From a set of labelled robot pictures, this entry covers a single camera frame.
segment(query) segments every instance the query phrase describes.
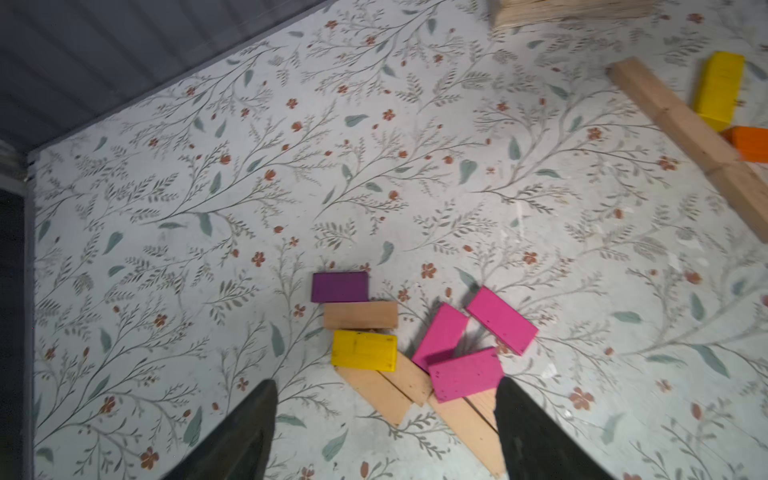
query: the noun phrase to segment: floral patterned floor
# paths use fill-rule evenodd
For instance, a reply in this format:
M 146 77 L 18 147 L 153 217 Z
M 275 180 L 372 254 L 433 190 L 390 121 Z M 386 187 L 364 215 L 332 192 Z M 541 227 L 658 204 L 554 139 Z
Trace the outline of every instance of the floral patterned floor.
M 742 53 L 768 126 L 768 6 L 489 33 L 484 4 L 340 0 L 42 151 L 37 478 L 160 478 L 265 378 L 268 478 L 488 478 L 428 406 L 394 429 L 341 383 L 318 270 L 369 271 L 408 353 L 490 286 L 541 334 L 461 349 L 617 478 L 764 478 L 768 249 L 604 69 L 688 99 Z

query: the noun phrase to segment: wooden plank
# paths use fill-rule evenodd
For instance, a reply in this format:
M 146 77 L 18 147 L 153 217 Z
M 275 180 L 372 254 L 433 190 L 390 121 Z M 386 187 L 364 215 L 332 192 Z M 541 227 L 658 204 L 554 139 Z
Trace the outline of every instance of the wooden plank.
M 516 27 L 566 17 L 630 18 L 650 15 L 654 0 L 501 0 L 491 2 L 493 26 Z
M 411 408 L 411 401 L 381 373 L 373 370 L 336 367 L 336 372 L 349 383 L 390 425 L 398 426 Z
M 739 152 L 687 105 L 659 115 L 656 124 L 708 175 L 739 163 Z
M 434 395 L 430 395 L 428 401 L 443 422 L 494 477 L 504 475 L 507 468 L 498 434 L 466 400 L 440 403 Z
M 401 352 L 397 352 L 395 371 L 382 372 L 382 375 L 418 406 L 423 406 L 432 393 L 429 375 Z
M 768 243 L 768 185 L 749 164 L 716 170 L 707 178 L 760 241 Z
M 656 121 L 662 112 L 670 108 L 685 105 L 637 57 L 629 57 L 611 65 L 608 77 L 652 121 Z
M 397 337 L 337 330 L 333 332 L 331 365 L 394 372 L 397 366 Z
M 396 329 L 397 302 L 344 302 L 323 305 L 327 329 Z
M 496 425 L 496 389 L 485 390 L 474 395 L 466 397 L 467 402 L 470 403 L 475 410 L 485 419 L 493 429 L 498 432 L 498 426 Z

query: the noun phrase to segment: orange block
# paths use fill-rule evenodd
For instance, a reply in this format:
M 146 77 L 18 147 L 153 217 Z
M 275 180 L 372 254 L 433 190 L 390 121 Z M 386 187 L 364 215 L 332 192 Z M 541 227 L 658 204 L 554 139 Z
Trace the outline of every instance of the orange block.
M 768 164 L 768 128 L 733 127 L 723 136 L 741 153 L 741 159 Z

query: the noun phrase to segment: magenta block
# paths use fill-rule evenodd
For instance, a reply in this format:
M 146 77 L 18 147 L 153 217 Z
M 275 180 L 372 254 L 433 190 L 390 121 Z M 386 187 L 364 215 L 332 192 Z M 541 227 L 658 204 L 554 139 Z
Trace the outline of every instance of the magenta block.
M 429 366 L 429 377 L 440 403 L 494 389 L 503 376 L 493 347 Z
M 447 303 L 443 303 L 411 361 L 428 372 L 429 366 L 433 363 L 450 359 L 453 356 L 453 349 L 456 348 L 467 328 L 468 321 L 467 316 L 462 315 Z
M 538 333 L 538 328 L 486 287 L 475 295 L 467 311 L 518 355 Z
M 318 272 L 312 275 L 314 303 L 367 302 L 368 272 Z

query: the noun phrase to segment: yellow block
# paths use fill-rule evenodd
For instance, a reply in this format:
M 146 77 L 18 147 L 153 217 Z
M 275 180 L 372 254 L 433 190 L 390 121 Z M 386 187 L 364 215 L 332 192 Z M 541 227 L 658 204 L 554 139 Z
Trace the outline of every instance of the yellow block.
M 694 110 L 715 131 L 730 126 L 743 69 L 744 57 L 727 51 L 713 53 L 704 67 Z
M 396 363 L 397 337 L 394 335 L 352 330 L 333 332 L 331 365 L 394 372 Z

